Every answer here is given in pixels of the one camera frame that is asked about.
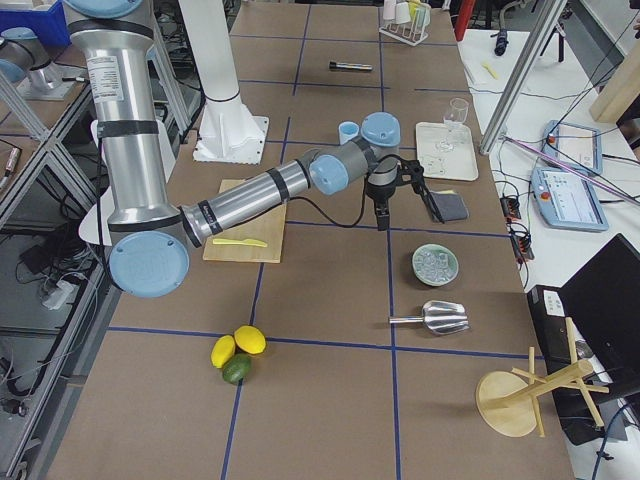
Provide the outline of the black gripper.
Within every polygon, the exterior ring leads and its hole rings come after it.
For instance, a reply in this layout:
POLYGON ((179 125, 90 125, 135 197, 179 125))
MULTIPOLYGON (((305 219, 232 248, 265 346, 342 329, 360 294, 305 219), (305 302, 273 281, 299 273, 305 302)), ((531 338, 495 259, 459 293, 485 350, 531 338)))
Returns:
POLYGON ((384 159, 367 179, 365 192, 375 203, 375 216, 379 231, 387 231, 390 228, 390 211, 387 203, 395 193, 397 177, 398 161, 384 159))

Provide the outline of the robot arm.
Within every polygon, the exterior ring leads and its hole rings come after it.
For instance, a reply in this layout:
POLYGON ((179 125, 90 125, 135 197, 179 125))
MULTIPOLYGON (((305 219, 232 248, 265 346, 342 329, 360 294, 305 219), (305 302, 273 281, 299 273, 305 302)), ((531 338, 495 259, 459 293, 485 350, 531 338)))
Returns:
POLYGON ((310 151, 212 199, 173 206, 166 193, 147 65, 154 39, 147 1, 68 1, 73 44, 86 58, 97 112, 97 141, 106 163, 114 210, 99 224, 112 242, 113 282, 138 297, 159 297, 179 287, 189 268, 190 246, 245 223, 291 197, 316 188, 326 195, 372 174, 395 153, 398 120, 368 115, 345 144, 310 151))

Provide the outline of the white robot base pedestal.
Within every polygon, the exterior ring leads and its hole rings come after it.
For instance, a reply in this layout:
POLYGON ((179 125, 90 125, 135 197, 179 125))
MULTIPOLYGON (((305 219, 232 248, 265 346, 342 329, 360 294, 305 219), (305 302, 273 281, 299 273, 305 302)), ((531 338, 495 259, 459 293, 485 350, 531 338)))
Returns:
POLYGON ((180 9, 205 97, 194 159, 259 164, 269 119, 242 101, 223 2, 186 0, 180 9))

